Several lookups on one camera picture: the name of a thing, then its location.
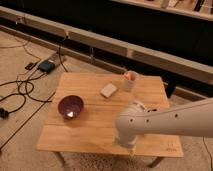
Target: floor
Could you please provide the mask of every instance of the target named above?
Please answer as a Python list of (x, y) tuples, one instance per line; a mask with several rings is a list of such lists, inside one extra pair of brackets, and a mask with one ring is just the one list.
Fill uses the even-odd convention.
[[(20, 38), (17, 41), (13, 35), (0, 31), (0, 47), (13, 46), (20, 44)], [(46, 59), (53, 51), (39, 45), (29, 43), (27, 50), (34, 55)], [(26, 54), (23, 47), (3, 49), (0, 48), (0, 84), (15, 80), (18, 74), (25, 73), (24, 67), (29, 62), (35, 62), (37, 59)], [(64, 65), (70, 72), (96, 72), (108, 73), (109, 71), (97, 68), (88, 63), (67, 57)], [(33, 96), (39, 99), (47, 99), (54, 92), (60, 75), (64, 72), (59, 66), (50, 75), (35, 81), (35, 91)], [(0, 87), (0, 95), (10, 94), (16, 85)], [(173, 95), (170, 99), (172, 106), (181, 105), (190, 102), (189, 100)], [(13, 110), (22, 103), (21, 97), (12, 97), (1, 107), (7, 110)], [(41, 105), (39, 102), (27, 100), (24, 108), (14, 114), (11, 114), (8, 120), (0, 119), (0, 146), (14, 134), (14, 132), (31, 117), (34, 111)], [(49, 104), (46, 104), (38, 111), (26, 125), (7, 143), (2, 149), (0, 156), (0, 170), (2, 171), (20, 171), (20, 170), (75, 170), (75, 171), (99, 171), (99, 170), (123, 170), (123, 171), (208, 171), (210, 170), (210, 158), (203, 145), (202, 138), (181, 137), (184, 151), (183, 158), (166, 158), (156, 168), (146, 167), (153, 157), (135, 156), (113, 156), (98, 154), (80, 154), (80, 153), (62, 153), (68, 163), (66, 168), (62, 167), (53, 153), (36, 150), (43, 122), (45, 120)], [(213, 140), (206, 139), (206, 143), (211, 152), (213, 152)]]

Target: table top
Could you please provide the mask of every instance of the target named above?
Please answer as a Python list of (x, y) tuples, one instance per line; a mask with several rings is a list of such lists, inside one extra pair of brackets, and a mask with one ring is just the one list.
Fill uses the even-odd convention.
[[(37, 149), (82, 153), (127, 155), (128, 151), (114, 144), (115, 119), (129, 102), (137, 99), (147, 108), (168, 108), (160, 77), (142, 76), (132, 92), (122, 89), (123, 77), (117, 74), (64, 73), (50, 106)], [(118, 91), (109, 99), (100, 90), (112, 83)], [(78, 95), (84, 109), (77, 118), (66, 120), (58, 112), (58, 103), (68, 95)], [(140, 135), (135, 155), (182, 157), (178, 136)]]

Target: dark red bowl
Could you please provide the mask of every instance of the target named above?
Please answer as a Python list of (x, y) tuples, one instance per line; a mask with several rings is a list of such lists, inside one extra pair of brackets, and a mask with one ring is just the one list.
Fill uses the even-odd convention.
[(64, 97), (58, 104), (58, 111), (65, 119), (77, 117), (84, 107), (84, 102), (79, 96)]

